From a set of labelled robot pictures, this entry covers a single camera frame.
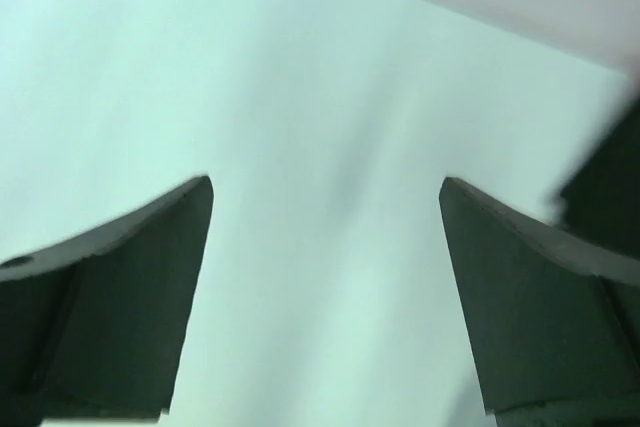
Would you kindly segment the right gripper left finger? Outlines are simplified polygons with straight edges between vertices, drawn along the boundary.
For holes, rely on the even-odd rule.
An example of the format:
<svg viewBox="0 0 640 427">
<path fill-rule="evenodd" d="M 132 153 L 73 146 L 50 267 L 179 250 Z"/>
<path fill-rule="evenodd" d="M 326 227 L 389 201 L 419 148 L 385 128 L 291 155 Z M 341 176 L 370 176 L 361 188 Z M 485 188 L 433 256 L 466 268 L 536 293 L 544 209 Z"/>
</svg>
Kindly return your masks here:
<svg viewBox="0 0 640 427">
<path fill-rule="evenodd" d="M 214 191 L 143 207 L 1 265 L 1 422 L 155 422 L 171 406 Z"/>
</svg>

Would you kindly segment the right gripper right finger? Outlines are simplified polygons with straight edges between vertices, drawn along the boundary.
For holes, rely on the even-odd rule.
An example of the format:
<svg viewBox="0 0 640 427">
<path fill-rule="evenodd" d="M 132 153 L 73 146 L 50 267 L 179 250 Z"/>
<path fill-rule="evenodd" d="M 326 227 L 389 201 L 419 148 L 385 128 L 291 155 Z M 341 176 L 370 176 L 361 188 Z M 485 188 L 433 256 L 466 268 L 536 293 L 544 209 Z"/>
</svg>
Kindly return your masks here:
<svg viewBox="0 0 640 427">
<path fill-rule="evenodd" d="M 448 177 L 439 204 L 484 408 L 500 426 L 639 422 L 639 263 Z"/>
</svg>

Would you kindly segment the black t shirt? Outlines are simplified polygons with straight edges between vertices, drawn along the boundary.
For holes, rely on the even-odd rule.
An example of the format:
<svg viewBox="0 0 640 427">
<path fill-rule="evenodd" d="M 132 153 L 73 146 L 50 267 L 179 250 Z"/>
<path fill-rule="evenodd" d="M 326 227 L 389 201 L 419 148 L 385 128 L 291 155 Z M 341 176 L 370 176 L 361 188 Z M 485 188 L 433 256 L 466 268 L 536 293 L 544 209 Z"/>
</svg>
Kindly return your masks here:
<svg viewBox="0 0 640 427">
<path fill-rule="evenodd" d="M 560 191 L 572 234 L 639 257 L 639 100 L 634 99 Z"/>
</svg>

